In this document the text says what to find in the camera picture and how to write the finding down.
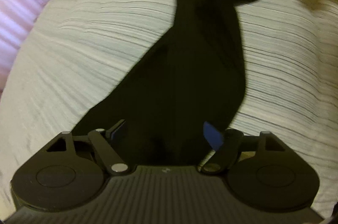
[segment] ribbed plastic surface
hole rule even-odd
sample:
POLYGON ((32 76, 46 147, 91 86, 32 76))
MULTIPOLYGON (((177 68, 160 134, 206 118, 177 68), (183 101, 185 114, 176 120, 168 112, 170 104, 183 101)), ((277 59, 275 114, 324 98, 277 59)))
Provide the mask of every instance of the ribbed plastic surface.
POLYGON ((266 213, 235 199, 218 177, 194 167, 144 167, 112 178, 86 205, 60 213, 21 208, 6 224, 302 224, 319 223, 310 208, 266 213))

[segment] metal pin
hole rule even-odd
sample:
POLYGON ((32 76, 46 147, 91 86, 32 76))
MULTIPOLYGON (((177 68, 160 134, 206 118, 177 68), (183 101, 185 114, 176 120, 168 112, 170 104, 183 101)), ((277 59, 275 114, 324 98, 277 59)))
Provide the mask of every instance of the metal pin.
POLYGON ((117 173, 125 172, 126 170, 128 170, 128 165, 124 163, 116 163, 112 165, 112 170, 117 173))
POLYGON ((209 173, 214 173, 219 171, 221 169, 221 166, 216 163, 207 163, 203 166, 203 169, 209 173))
POLYGON ((164 168, 164 169, 162 169, 162 172, 163 173, 167 173, 167 172, 170 172, 171 171, 171 169, 169 169, 169 168, 164 168))

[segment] bed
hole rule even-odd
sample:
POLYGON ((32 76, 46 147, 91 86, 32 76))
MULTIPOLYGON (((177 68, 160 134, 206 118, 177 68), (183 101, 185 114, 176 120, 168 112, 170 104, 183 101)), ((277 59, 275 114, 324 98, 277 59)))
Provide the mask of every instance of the bed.
MULTIPOLYGON (((0 219, 10 180, 71 130, 168 30, 175 0, 51 0, 21 47, 0 103, 0 219)), ((247 93, 231 127, 275 133, 317 171, 313 208, 338 199, 338 0, 260 0, 237 8, 247 93)))

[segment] metal screw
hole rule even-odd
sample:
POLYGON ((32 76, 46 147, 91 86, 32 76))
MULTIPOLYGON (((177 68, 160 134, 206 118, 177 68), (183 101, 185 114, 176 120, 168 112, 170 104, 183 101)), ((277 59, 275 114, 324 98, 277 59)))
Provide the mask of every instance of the metal screw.
POLYGON ((116 163, 112 165, 112 170, 117 173, 125 172, 126 170, 128 170, 128 165, 124 163, 116 163))
POLYGON ((170 171, 171 171, 171 169, 169 169, 169 168, 162 169, 162 172, 164 172, 164 173, 167 173, 167 172, 170 172, 170 171))
POLYGON ((203 169, 209 173, 214 173, 219 171, 221 169, 221 166, 216 163, 207 163, 203 166, 203 169))

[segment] blue tab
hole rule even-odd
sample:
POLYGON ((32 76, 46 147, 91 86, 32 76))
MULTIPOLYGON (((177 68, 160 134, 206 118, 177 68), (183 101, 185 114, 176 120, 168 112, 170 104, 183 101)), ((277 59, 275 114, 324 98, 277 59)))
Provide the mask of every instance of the blue tab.
POLYGON ((203 135, 215 151, 217 151, 224 143, 223 135, 206 121, 203 124, 203 135))

